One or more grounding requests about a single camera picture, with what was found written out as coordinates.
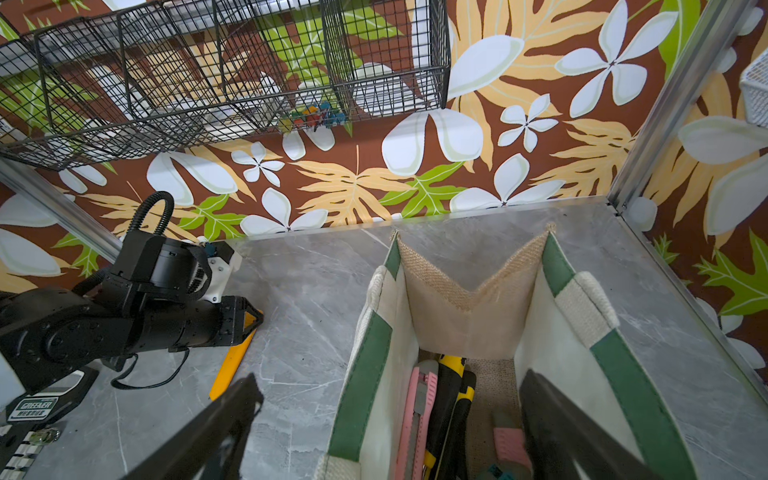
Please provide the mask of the orange art knife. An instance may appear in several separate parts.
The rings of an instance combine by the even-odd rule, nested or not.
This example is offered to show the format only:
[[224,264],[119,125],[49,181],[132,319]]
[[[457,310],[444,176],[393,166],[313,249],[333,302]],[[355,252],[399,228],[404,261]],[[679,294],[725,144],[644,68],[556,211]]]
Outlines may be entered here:
[[209,393],[211,401],[217,400],[229,387],[241,365],[246,352],[253,340],[258,324],[258,316],[253,313],[245,314],[245,326],[250,328],[247,337],[238,345],[232,346],[224,359]]

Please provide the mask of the pink art knife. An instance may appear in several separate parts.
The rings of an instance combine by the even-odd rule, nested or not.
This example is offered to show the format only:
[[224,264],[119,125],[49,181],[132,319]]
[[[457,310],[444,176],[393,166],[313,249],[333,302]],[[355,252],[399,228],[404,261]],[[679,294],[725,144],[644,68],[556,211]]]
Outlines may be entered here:
[[525,434],[512,416],[504,410],[492,413],[493,440],[497,459],[511,464],[523,473],[532,472],[532,464],[525,448]]
[[422,479],[428,428],[438,383],[438,362],[425,360],[412,370],[393,478]]

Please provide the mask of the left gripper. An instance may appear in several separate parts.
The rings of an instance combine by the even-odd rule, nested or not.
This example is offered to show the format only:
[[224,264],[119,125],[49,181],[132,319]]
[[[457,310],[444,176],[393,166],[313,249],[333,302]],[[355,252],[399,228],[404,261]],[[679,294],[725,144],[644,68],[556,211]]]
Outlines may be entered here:
[[245,297],[203,300],[211,279],[202,245],[128,232],[107,273],[107,307],[134,322],[126,351],[229,347],[262,325],[264,314]]

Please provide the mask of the teal art knife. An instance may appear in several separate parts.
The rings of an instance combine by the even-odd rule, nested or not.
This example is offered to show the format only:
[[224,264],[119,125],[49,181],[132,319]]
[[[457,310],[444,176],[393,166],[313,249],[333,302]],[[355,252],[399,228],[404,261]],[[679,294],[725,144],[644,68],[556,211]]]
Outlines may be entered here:
[[476,480],[515,480],[513,469],[509,465],[492,464],[487,469],[479,473]]

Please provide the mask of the green burlap christmas pouch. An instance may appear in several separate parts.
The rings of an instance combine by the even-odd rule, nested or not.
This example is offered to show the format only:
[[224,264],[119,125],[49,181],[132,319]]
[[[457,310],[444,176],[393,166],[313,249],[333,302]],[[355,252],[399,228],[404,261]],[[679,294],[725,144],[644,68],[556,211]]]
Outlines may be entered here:
[[[497,459],[492,413],[523,429],[519,387],[544,375],[656,479],[693,479],[696,467],[665,401],[619,332],[594,276],[576,271],[553,227],[466,290],[394,238],[371,279],[319,479],[394,479],[413,368],[441,355],[477,377],[468,417],[468,478]],[[535,479],[509,465],[516,479]]]

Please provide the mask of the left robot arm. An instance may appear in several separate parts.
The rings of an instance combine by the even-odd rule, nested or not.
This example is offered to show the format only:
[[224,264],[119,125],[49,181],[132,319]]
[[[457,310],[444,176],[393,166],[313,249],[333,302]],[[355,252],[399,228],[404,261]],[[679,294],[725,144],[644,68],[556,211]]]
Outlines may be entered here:
[[262,325],[246,298],[221,292],[236,252],[166,237],[173,211],[169,192],[147,197],[114,263],[70,290],[2,293],[2,406],[93,360],[119,371],[145,351],[240,345]]

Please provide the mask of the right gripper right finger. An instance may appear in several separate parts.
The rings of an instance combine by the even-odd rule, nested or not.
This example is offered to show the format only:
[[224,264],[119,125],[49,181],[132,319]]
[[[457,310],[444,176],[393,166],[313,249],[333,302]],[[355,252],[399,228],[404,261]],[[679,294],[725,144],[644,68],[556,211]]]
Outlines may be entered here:
[[544,375],[519,387],[525,448],[535,479],[656,479]]

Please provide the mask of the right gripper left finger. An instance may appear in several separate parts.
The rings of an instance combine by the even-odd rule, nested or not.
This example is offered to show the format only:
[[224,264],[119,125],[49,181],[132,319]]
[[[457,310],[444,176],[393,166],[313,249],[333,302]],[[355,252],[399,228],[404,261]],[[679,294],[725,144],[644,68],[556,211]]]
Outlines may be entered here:
[[237,380],[128,479],[238,479],[264,396],[253,374]]

